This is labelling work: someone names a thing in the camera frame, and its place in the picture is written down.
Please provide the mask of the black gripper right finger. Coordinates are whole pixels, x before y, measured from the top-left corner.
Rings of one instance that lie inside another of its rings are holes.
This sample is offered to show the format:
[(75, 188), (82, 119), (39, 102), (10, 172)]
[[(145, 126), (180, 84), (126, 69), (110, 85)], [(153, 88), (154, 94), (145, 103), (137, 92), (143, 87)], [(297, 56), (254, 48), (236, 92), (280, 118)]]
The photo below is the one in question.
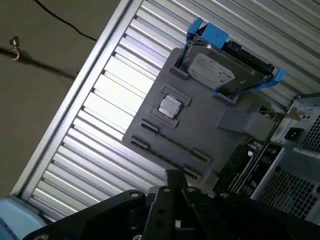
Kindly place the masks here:
[(188, 185), (185, 173), (176, 182), (205, 240), (318, 240), (320, 227), (299, 217), (232, 192), (214, 197)]

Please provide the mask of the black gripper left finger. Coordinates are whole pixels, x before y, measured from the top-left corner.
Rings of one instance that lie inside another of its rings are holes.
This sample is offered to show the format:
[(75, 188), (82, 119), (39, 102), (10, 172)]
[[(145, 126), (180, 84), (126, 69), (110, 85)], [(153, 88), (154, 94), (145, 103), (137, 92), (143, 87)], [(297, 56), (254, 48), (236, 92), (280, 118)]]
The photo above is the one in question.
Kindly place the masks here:
[(131, 189), (33, 231), (28, 240), (171, 240), (175, 234), (177, 172), (148, 195)]

